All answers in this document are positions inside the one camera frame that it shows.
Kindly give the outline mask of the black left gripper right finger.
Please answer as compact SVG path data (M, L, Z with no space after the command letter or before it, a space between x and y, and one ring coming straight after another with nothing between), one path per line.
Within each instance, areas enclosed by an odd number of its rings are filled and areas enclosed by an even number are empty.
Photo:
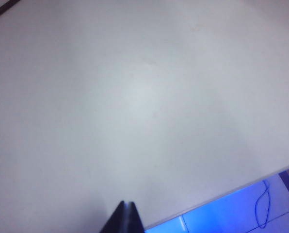
M128 233L145 232L137 207L134 202L128 203L127 232Z

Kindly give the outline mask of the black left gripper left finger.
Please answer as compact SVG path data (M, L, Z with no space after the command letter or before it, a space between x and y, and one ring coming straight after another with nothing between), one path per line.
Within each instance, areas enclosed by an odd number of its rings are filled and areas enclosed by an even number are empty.
M125 212L126 203L119 202L118 206L100 230L100 233L118 233L121 230L121 223Z

